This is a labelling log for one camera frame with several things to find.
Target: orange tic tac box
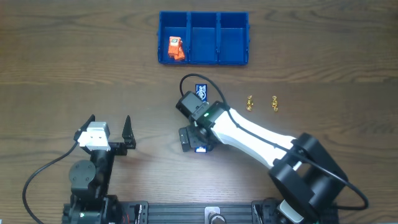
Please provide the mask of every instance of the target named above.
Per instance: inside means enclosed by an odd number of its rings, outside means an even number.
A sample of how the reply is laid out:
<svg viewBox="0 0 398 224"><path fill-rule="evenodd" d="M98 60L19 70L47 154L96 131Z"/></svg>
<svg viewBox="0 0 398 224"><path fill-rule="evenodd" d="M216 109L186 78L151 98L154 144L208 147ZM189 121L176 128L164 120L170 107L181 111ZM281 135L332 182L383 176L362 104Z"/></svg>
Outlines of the orange tic tac box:
<svg viewBox="0 0 398 224"><path fill-rule="evenodd" d="M181 47L181 37L170 37L169 57L178 56Z"/></svg>

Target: wooden table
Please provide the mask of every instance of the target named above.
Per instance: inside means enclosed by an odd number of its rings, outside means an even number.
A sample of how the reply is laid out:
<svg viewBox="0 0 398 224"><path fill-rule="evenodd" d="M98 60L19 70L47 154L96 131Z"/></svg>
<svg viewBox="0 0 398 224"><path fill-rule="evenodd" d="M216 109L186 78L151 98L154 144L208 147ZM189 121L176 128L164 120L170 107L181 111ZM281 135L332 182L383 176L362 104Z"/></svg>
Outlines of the wooden table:
<svg viewBox="0 0 398 224"><path fill-rule="evenodd" d="M341 223L398 220L398 4L328 0L10 0L0 2L0 219L33 223L26 179L62 155L93 113L121 140L132 118L137 149L114 163L110 194L149 202L250 202L281 198L259 162L232 147L183 153L176 109L187 73L213 79L244 117L282 134L308 132L368 197ZM160 10L249 11L245 67L157 61ZM187 80L185 90L197 79ZM252 112L245 109L253 95ZM271 107L279 100L279 112ZM219 100L213 88L209 101ZM81 149L38 175L27 199L60 223L71 165ZM345 189L337 202L360 205Z"/></svg>

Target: cable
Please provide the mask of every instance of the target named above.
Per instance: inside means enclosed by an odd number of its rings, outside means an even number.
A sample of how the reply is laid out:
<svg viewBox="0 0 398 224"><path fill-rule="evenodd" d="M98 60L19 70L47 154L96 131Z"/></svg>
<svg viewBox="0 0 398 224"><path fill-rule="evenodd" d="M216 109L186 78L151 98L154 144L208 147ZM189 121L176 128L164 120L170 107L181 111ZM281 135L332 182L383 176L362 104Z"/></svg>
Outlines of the cable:
<svg viewBox="0 0 398 224"><path fill-rule="evenodd" d="M62 155L62 156L60 156L60 157L54 159L53 161L51 161L51 162L49 162L48 164L46 164L46 165L42 166L41 168L39 168L37 171L35 171L35 172L27 179L27 181L26 181L26 183L25 183L24 189L23 189L23 191L22 191L22 201L23 201L23 203L24 203L24 206L25 206L25 209L26 209L27 213L29 213L29 215L31 215L31 217L32 217L37 223L39 223L39 224L44 224L44 223L43 223L42 221L40 221L39 218L37 218L37 217L33 214L32 210L29 208L29 206L28 206L28 204L27 204L27 201L26 201L26 190L27 190L27 186L30 184L30 182L33 180L33 178L34 178L37 174L39 174L40 172L42 172L44 169L46 169L47 167L51 166L52 164L54 164L54 163L60 161L61 159L67 157L67 156L76 148L77 144L78 144L78 143L75 142L75 143L73 144L72 148L70 148L69 151L66 152L64 155Z"/></svg>
<svg viewBox="0 0 398 224"><path fill-rule="evenodd" d="M257 134L254 134L254 133L250 132L249 130L245 129L244 127L240 126L240 125L234 120L234 118L232 117L231 112L229 112L229 109L230 109L231 107L229 107L229 105L227 104L226 99L225 99L225 97L224 97L224 94L221 92L220 88L218 88L218 86L217 86L213 81L211 81L209 78L207 78L206 76L204 76L204 75L199 75L199 74L194 74L194 73L185 75L185 76L181 79L181 81L180 81L180 93L181 93L182 96L183 96L182 83L183 83L183 81L184 81L186 78L188 78L188 77L199 77L199 78L202 78L202 79L208 81L208 82L217 90L218 94L220 95L221 99L223 100L223 104L224 104L225 110L226 110L227 113L228 113L229 118L230 118L231 121L236 125L237 128L241 129L241 130L244 131L245 133L248 133L248 134L250 134L251 136L253 136L253 137L255 137L255 138L257 138L257 139L259 139L259 140L261 140L261 141L263 141L263 142L266 142L266 143L268 143L268 144L270 144L270 145L272 145L272 146L274 146L274 147L276 147L276 148L278 148L278 149L281 149L281 150L285 151L286 153L288 153L288 154L290 154L290 155L295 156L297 159L301 160L302 162L306 162L306 163L310 164L311 166L314 166L315 168L317 168L317 169L319 169L320 171L322 171L325 175L329 175L329 176L333 177L334 179L338 180L339 182L341 182L342 184L344 184L345 186L347 186L348 188L350 188L350 189L351 189L352 191L354 191L356 194L358 194L358 196L359 196L359 197L363 200L363 202L364 202L364 205L363 205L363 206L358 206L358 207L351 207L351 206L335 206L334 208L337 208L337 209L340 209L340 210L365 210L365 209L367 209L367 208L369 207L368 198L365 196L365 194L362 193L362 191L360 191L360 190L359 190L355 185L353 185L352 183L350 183L350 182L348 182L347 180L342 179L341 177L337 176L336 174L334 174L334 173L332 173L332 172L326 170L325 168L323 168L323 167L321 167L320 165L318 165L316 162L313 162L313 161L311 161L310 159L307 159L306 157L303 157L303 156L301 156L300 154L297 154L297 153L295 153L295 152L292 152L292 151L290 151L290 150L288 150L288 149L286 149L286 148L284 148L284 147L282 147L282 146L280 146L280 145L278 145L278 144L276 144L276 143L270 142L270 141L268 141L268 140L266 140L266 139L264 139L264 138L258 136Z"/></svg>

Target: gold object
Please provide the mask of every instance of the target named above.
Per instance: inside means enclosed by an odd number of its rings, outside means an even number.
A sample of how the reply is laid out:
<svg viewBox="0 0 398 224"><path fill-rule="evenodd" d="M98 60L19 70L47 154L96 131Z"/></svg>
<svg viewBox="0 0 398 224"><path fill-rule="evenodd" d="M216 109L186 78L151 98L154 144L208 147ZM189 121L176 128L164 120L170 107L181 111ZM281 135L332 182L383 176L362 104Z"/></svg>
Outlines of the gold object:
<svg viewBox="0 0 398 224"><path fill-rule="evenodd" d="M271 103L273 109L275 112L278 112L278 101L276 100L276 96L272 97L272 103Z"/></svg>
<svg viewBox="0 0 398 224"><path fill-rule="evenodd" d="M248 111L251 111L251 109L252 109L252 106L253 106L253 100L251 99L252 98L252 96L250 95L250 96L248 96L248 102L246 103L246 109L248 110Z"/></svg>

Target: blue plastic bin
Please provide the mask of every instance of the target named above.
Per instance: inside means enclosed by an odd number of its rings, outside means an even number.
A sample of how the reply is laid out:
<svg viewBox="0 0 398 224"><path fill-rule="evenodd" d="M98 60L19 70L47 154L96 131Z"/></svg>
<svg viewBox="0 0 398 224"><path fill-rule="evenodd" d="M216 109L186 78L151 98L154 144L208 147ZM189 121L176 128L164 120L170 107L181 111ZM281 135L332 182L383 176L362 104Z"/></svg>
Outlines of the blue plastic bin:
<svg viewBox="0 0 398 224"><path fill-rule="evenodd" d="M181 37L185 60L169 57L170 36ZM245 65L249 59L249 14L161 11L158 38L160 63Z"/></svg>

